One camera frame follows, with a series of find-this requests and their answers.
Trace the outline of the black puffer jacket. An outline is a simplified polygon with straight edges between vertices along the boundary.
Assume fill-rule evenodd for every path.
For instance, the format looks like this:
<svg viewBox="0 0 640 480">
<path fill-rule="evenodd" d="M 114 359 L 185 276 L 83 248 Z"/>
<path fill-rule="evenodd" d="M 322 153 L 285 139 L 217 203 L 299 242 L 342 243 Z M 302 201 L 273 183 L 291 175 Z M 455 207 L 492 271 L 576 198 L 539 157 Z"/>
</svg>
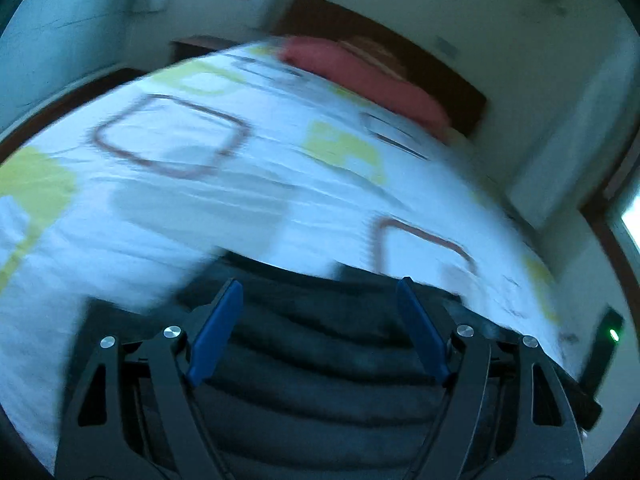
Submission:
<svg viewBox="0 0 640 480">
<path fill-rule="evenodd" d="M 350 266 L 315 278 L 230 252 L 141 312 L 89 299 L 68 362 L 63 418 L 103 338 L 128 344 L 182 325 L 229 280 L 243 287 L 242 313 L 213 376 L 193 391 L 228 479 L 409 479 L 444 389 L 426 374 L 398 311 L 402 278 Z M 473 312 L 458 295 L 418 286 L 425 300 L 441 302 L 458 323 L 480 324 L 491 339 L 528 336 Z M 592 427 L 600 405 L 551 362 L 579 431 Z"/>
</svg>

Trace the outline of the brown framed right window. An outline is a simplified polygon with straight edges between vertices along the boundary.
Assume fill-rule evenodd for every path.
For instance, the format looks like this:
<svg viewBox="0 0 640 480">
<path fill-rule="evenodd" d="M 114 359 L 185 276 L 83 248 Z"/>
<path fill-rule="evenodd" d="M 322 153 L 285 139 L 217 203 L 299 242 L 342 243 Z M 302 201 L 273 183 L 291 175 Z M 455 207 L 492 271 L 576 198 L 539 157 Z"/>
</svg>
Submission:
<svg viewBox="0 0 640 480">
<path fill-rule="evenodd" d="M 611 263 L 639 333 L 639 131 L 580 212 Z"/>
</svg>

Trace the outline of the wall socket plate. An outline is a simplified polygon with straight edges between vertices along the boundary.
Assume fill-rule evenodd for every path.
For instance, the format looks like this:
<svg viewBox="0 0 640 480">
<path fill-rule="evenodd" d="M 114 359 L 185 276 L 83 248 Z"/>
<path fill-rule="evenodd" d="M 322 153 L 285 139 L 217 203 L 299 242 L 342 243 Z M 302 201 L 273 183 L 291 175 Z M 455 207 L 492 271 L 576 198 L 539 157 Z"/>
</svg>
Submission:
<svg viewBox="0 0 640 480">
<path fill-rule="evenodd" d="M 441 36 L 435 37 L 434 46 L 436 50 L 444 58 L 448 58 L 448 60 L 454 61 L 459 55 L 459 49 L 454 44 L 442 38 Z"/>
</svg>

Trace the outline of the brown patterned cushion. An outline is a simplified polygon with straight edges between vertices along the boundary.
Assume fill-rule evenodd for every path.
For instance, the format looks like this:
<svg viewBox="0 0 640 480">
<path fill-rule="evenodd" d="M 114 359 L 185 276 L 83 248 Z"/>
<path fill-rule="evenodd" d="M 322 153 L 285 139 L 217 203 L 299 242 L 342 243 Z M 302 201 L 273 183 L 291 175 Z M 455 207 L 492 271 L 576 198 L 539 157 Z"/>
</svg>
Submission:
<svg viewBox="0 0 640 480">
<path fill-rule="evenodd" d="M 371 38 L 355 36 L 342 39 L 338 42 L 344 49 L 358 56 L 363 61 L 382 70 L 386 75 L 398 80 L 407 79 L 407 69 L 399 61 L 399 58 L 382 44 Z"/>
</svg>

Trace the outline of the white wardrobe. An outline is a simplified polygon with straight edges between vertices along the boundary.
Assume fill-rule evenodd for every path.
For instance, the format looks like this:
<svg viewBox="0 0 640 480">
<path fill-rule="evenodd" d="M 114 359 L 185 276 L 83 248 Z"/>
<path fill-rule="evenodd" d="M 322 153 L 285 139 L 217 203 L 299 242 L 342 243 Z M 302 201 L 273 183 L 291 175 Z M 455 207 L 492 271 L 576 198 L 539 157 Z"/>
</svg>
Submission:
<svg viewBox="0 0 640 480">
<path fill-rule="evenodd" d="M 1 36 L 1 128 L 122 60 L 131 0 L 23 0 Z"/>
</svg>

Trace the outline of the red pillow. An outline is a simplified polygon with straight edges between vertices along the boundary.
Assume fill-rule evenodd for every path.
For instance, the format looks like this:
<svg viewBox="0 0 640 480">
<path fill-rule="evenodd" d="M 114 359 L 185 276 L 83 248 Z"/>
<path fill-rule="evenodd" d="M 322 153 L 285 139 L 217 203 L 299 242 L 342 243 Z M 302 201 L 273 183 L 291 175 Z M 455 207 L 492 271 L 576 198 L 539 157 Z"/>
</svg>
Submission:
<svg viewBox="0 0 640 480">
<path fill-rule="evenodd" d="M 288 65 L 306 70 L 357 93 L 391 112 L 409 118 L 446 141 L 451 122 L 445 109 L 411 82 L 387 75 L 338 42 L 314 37 L 288 37 L 279 50 Z"/>
</svg>

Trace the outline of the dark wooden headboard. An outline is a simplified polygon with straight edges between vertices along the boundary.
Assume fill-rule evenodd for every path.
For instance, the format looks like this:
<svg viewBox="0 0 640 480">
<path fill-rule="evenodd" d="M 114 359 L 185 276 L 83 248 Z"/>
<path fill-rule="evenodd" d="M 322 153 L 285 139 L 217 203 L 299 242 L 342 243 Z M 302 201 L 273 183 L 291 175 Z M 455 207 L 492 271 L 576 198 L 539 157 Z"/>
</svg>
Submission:
<svg viewBox="0 0 640 480">
<path fill-rule="evenodd" d="M 487 98 L 469 81 L 409 39 L 344 6 L 326 0 L 294 0 L 272 32 L 280 36 L 373 40 L 395 55 L 407 70 L 409 81 L 439 102 L 457 132 L 469 138 L 483 119 Z"/>
</svg>

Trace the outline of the dark wooden nightstand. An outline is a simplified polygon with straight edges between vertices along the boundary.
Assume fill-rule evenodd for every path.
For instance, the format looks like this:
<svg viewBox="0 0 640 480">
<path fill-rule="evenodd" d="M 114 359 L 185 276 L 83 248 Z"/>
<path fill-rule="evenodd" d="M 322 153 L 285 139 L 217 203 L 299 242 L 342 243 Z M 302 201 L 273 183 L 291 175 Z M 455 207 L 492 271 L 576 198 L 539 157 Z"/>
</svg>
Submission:
<svg viewBox="0 0 640 480">
<path fill-rule="evenodd" d="M 228 50 L 237 46 L 237 41 L 214 36 L 191 36 L 174 40 L 172 43 L 171 63 L 175 64 L 188 58 L 198 58 L 212 52 Z"/>
</svg>

